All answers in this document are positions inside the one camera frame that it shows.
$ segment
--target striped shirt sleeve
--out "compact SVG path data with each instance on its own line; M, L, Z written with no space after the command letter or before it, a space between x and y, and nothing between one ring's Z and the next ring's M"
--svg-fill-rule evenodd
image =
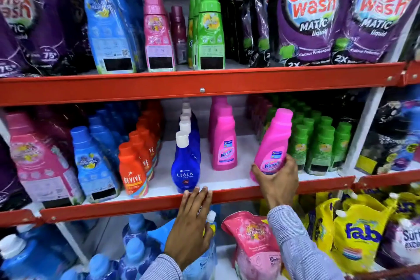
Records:
M290 206L271 209L267 219L280 246L281 259L293 280L344 280L334 261L309 238Z
M182 280L182 272L170 256L159 255L140 280Z

